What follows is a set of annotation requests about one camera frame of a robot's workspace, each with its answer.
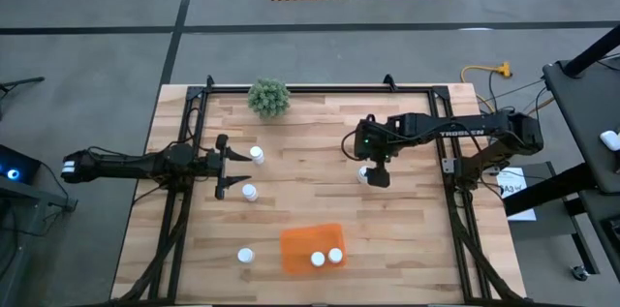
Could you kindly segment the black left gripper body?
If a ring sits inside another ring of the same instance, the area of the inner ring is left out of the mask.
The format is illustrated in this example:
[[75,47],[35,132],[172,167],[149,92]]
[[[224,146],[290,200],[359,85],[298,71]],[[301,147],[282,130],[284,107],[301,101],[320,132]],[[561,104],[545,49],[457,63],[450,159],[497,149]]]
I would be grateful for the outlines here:
[[218,135],[215,141],[215,147],[205,149],[205,154],[197,158],[197,164],[201,170],[199,175],[214,177],[216,179],[214,197],[217,200],[222,200],[225,196],[224,174],[228,140],[229,137],[227,135]]

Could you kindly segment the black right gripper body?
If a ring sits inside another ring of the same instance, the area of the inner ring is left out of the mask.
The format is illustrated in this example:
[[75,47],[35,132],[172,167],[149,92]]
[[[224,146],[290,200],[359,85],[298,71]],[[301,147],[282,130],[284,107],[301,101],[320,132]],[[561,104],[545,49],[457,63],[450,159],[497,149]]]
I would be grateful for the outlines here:
[[396,134],[390,126],[372,119],[361,119],[355,129],[354,156],[356,160],[389,162],[398,155],[406,139]]

